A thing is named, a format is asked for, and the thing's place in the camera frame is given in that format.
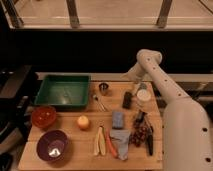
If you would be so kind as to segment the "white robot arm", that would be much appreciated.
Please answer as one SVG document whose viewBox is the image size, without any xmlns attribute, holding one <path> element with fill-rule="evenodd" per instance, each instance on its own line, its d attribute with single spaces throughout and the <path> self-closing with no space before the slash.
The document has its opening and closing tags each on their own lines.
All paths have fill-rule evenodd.
<svg viewBox="0 0 213 171">
<path fill-rule="evenodd" d="M 141 49 L 136 59 L 125 76 L 139 82 L 148 74 L 166 102 L 163 171 L 213 171 L 210 119 L 205 109 L 160 68 L 159 51 Z"/>
</svg>

